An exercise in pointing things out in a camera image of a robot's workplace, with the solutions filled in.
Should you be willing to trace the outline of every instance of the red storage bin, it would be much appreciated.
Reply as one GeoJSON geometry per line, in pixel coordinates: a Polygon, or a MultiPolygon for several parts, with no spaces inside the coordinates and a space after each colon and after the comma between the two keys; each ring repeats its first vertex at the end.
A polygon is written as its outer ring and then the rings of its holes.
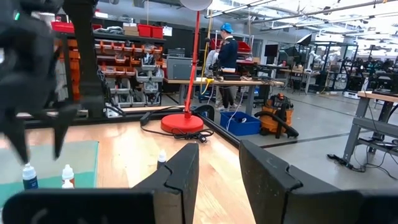
{"type": "Polygon", "coordinates": [[[54,21],[54,22],[51,22],[51,26],[52,26],[52,29],[57,32],[66,32],[66,33],[70,33],[70,34],[75,33],[75,28],[73,26],[73,23],[54,21]]]}
{"type": "Polygon", "coordinates": [[[152,37],[163,39],[163,27],[152,26],[152,37]]]}
{"type": "Polygon", "coordinates": [[[138,34],[140,37],[150,37],[152,26],[138,24],[138,34]]]}
{"type": "Polygon", "coordinates": [[[251,48],[247,43],[243,41],[238,41],[238,52],[250,53],[251,48]]]}

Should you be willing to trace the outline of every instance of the blue storage bin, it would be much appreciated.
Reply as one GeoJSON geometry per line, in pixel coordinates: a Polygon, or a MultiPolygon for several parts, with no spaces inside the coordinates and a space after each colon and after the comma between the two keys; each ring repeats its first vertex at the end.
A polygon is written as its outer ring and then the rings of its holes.
{"type": "MultiPolygon", "coordinates": [[[[234,112],[223,112],[221,113],[220,125],[226,129],[229,119],[234,112]]],[[[236,136],[244,136],[249,134],[258,134],[260,132],[261,122],[257,118],[249,116],[243,112],[236,112],[234,118],[229,123],[228,131],[236,136]],[[239,123],[236,120],[246,118],[245,123],[239,123]]]]}

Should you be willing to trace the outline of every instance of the standing desk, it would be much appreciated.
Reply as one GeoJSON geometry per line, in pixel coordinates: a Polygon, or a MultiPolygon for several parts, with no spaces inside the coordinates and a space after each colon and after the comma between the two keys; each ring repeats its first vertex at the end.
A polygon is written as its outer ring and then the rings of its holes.
{"type": "MultiPolygon", "coordinates": [[[[167,78],[164,79],[165,82],[170,83],[170,84],[180,84],[180,95],[178,97],[178,103],[180,105],[184,104],[184,96],[186,94],[186,86],[189,85],[189,80],[169,80],[167,78]]],[[[202,81],[200,80],[195,80],[193,82],[194,85],[206,85],[205,79],[202,81]]],[[[252,115],[252,108],[253,108],[253,103],[254,103],[254,89],[256,88],[256,85],[266,85],[266,86],[283,86],[283,82],[277,82],[277,81],[268,81],[262,82],[262,81],[228,81],[225,80],[223,82],[219,81],[214,81],[211,85],[228,85],[228,86],[249,86],[249,93],[248,93],[248,100],[246,102],[246,114],[252,115]]]]}
{"type": "MultiPolygon", "coordinates": [[[[373,131],[374,138],[381,137],[382,135],[398,138],[398,126],[387,123],[392,105],[394,102],[398,102],[398,95],[394,97],[375,94],[372,93],[372,91],[359,91],[358,96],[360,97],[358,108],[356,109],[353,125],[351,127],[351,131],[349,132],[346,148],[344,150],[343,158],[346,159],[346,161],[351,160],[351,156],[354,153],[355,147],[360,144],[369,146],[370,152],[376,152],[377,149],[384,152],[387,151],[387,149],[382,146],[358,139],[361,128],[373,131]],[[373,121],[370,118],[365,118],[366,111],[369,108],[370,99],[384,101],[384,105],[378,120],[373,121]]],[[[398,156],[398,152],[394,150],[390,150],[389,152],[398,156]]]]}
{"type": "Polygon", "coordinates": [[[280,69],[281,72],[284,72],[286,74],[286,85],[289,83],[289,78],[290,78],[290,73],[295,73],[295,74],[302,74],[305,77],[302,77],[303,79],[306,79],[306,84],[305,84],[305,94],[308,93],[308,89],[310,88],[310,81],[313,76],[319,75],[319,72],[305,72],[303,70],[290,70],[290,69],[280,69]]]}

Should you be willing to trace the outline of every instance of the power cord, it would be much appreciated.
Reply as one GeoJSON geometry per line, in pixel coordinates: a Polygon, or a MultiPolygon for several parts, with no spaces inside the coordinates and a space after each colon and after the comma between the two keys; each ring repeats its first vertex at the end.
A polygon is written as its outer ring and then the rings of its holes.
{"type": "Polygon", "coordinates": [[[228,131],[228,129],[229,129],[229,124],[231,123],[231,120],[232,120],[232,118],[235,116],[235,114],[238,112],[238,109],[239,109],[239,107],[241,106],[241,104],[242,104],[242,101],[243,101],[243,94],[244,92],[242,92],[242,94],[241,94],[241,101],[239,102],[239,105],[236,107],[236,110],[235,110],[235,112],[232,114],[232,116],[229,118],[229,120],[228,120],[228,123],[227,123],[227,125],[226,125],[226,130],[228,131]]]}
{"type": "MultiPolygon", "coordinates": [[[[365,97],[367,98],[368,96],[367,96],[367,94],[366,94],[366,89],[364,90],[364,94],[365,94],[365,97]]],[[[369,108],[369,111],[371,112],[371,117],[372,117],[372,122],[373,122],[374,129],[376,130],[377,133],[379,133],[379,131],[377,130],[376,123],[374,122],[374,116],[373,116],[372,108],[371,108],[371,106],[370,106],[369,104],[368,104],[368,108],[369,108]]],[[[384,141],[381,141],[381,143],[383,144],[384,148],[386,148],[386,145],[384,144],[384,141]]],[[[384,163],[384,159],[385,159],[387,153],[390,154],[391,158],[392,158],[392,159],[394,160],[394,162],[396,162],[396,164],[398,165],[397,161],[393,158],[393,156],[392,156],[391,153],[390,153],[390,150],[391,150],[391,149],[385,151],[384,156],[383,156],[383,160],[381,161],[380,165],[377,166],[377,165],[374,165],[374,164],[371,164],[371,163],[368,162],[368,148],[369,148],[369,146],[366,148],[366,164],[365,164],[364,168],[366,168],[366,165],[370,165],[370,166],[373,166],[373,168],[382,169],[384,172],[387,173],[387,175],[388,175],[389,177],[393,178],[394,180],[398,180],[397,178],[391,176],[390,173],[389,173],[385,168],[382,168],[382,167],[381,167],[381,166],[383,165],[383,163],[384,163]]]]}
{"type": "Polygon", "coordinates": [[[214,83],[211,85],[211,94],[210,94],[209,99],[207,100],[207,105],[209,105],[211,97],[213,97],[213,93],[214,93],[214,83]]]}
{"type": "MultiPolygon", "coordinates": [[[[366,94],[366,90],[364,90],[364,95],[365,95],[365,98],[368,97],[367,94],[366,94]]],[[[374,116],[373,116],[372,109],[371,109],[371,107],[370,107],[369,104],[368,104],[368,108],[369,108],[369,110],[370,110],[370,112],[371,112],[371,117],[372,117],[372,122],[373,122],[374,129],[375,129],[375,131],[376,131],[377,133],[379,133],[379,131],[377,130],[376,123],[374,122],[374,116]]],[[[357,160],[357,158],[356,158],[356,153],[355,153],[355,152],[356,152],[356,147],[355,147],[355,149],[354,149],[354,153],[353,153],[353,154],[354,154],[354,158],[355,158],[355,161],[359,164],[359,168],[354,167],[354,165],[350,164],[350,163],[349,163],[348,161],[346,161],[345,159],[342,159],[342,158],[340,158],[340,157],[338,157],[338,156],[336,156],[336,155],[334,155],[334,154],[333,154],[333,155],[332,155],[332,154],[328,154],[328,155],[326,155],[326,156],[327,156],[329,159],[332,159],[332,160],[336,161],[336,162],[339,163],[340,165],[345,166],[345,167],[347,167],[348,169],[350,169],[350,170],[352,170],[352,171],[364,173],[364,172],[366,172],[366,169],[367,169],[367,168],[368,168],[368,169],[377,168],[377,169],[380,169],[380,170],[384,171],[390,178],[392,178],[392,179],[394,179],[394,180],[398,180],[398,178],[397,178],[397,177],[394,177],[393,175],[391,175],[390,172],[389,172],[387,169],[381,167],[381,166],[383,165],[383,163],[384,163],[384,160],[385,160],[387,154],[389,154],[389,155],[391,156],[392,160],[394,160],[394,162],[398,165],[398,162],[394,159],[394,157],[393,157],[392,154],[390,153],[390,151],[391,151],[392,149],[388,149],[388,150],[385,151],[385,153],[384,153],[384,155],[383,155],[383,159],[382,159],[382,161],[381,161],[381,163],[380,163],[379,165],[375,165],[375,164],[369,163],[368,149],[369,149],[369,146],[366,147],[366,163],[365,163],[365,164],[361,164],[361,163],[357,160]]]]}
{"type": "Polygon", "coordinates": [[[381,167],[381,165],[383,165],[383,163],[384,163],[384,159],[386,158],[387,153],[392,157],[391,153],[389,153],[389,151],[386,151],[384,153],[384,155],[383,155],[383,159],[382,159],[381,163],[379,165],[374,165],[374,164],[369,163],[368,149],[369,149],[369,146],[366,148],[366,163],[361,165],[361,163],[356,158],[356,154],[355,154],[356,147],[355,147],[354,158],[355,158],[355,161],[360,165],[360,172],[366,172],[366,168],[369,168],[369,169],[377,168],[377,169],[380,169],[380,170],[384,171],[390,178],[392,178],[394,180],[398,180],[396,177],[391,175],[390,172],[388,172],[387,169],[381,167]]]}
{"type": "Polygon", "coordinates": [[[169,106],[166,108],[162,108],[160,110],[156,110],[156,111],[152,111],[152,112],[147,112],[140,120],[140,127],[143,131],[146,131],[148,133],[154,133],[154,134],[159,134],[159,135],[163,135],[163,136],[170,136],[170,137],[174,137],[175,139],[184,139],[184,140],[189,140],[189,139],[197,139],[200,142],[204,143],[207,142],[207,138],[214,135],[214,131],[211,129],[203,129],[201,131],[197,131],[194,133],[184,133],[182,130],[178,129],[178,128],[173,128],[172,129],[172,133],[162,133],[162,132],[158,132],[158,131],[153,131],[153,130],[148,130],[146,128],[144,128],[145,125],[147,125],[150,121],[150,117],[157,112],[161,112],[164,110],[168,110],[168,109],[172,109],[172,108],[178,108],[181,109],[178,106],[169,106]]]}

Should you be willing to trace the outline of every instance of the white lamp shade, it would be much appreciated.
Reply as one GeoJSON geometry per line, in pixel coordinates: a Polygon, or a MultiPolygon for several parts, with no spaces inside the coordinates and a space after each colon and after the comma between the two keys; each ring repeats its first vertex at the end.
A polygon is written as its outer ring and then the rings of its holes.
{"type": "Polygon", "coordinates": [[[207,9],[213,0],[180,0],[181,4],[187,9],[193,11],[202,11],[207,9]]]}

